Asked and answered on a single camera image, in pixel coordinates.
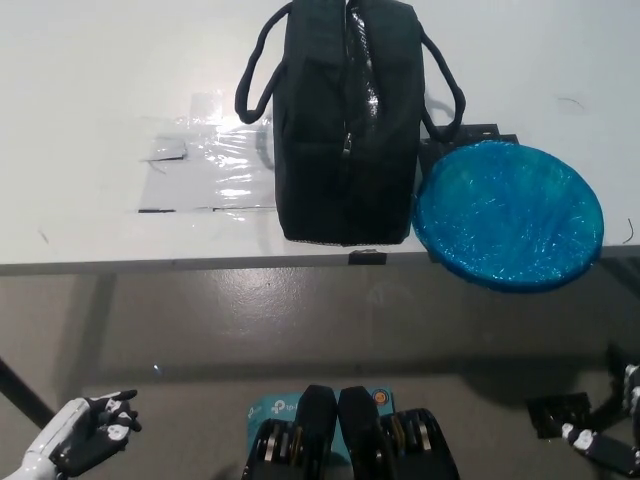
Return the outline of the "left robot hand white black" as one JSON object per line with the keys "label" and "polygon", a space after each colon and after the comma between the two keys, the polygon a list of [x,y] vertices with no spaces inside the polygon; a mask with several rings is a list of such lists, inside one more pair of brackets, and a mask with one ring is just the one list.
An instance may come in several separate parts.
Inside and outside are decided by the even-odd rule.
{"label": "left robot hand white black", "polygon": [[80,398],[70,430],[49,456],[57,479],[79,477],[126,449],[130,435],[142,430],[130,404],[137,394],[125,390]]}

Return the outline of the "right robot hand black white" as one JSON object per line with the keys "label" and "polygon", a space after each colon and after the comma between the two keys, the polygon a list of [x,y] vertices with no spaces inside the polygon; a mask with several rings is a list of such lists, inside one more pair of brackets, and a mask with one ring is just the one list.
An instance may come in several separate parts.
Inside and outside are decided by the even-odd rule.
{"label": "right robot hand black white", "polygon": [[571,423],[561,426],[562,438],[579,454],[596,464],[628,478],[639,477],[639,366],[628,364],[624,370],[623,411],[632,421],[635,444],[625,444],[591,429]]}

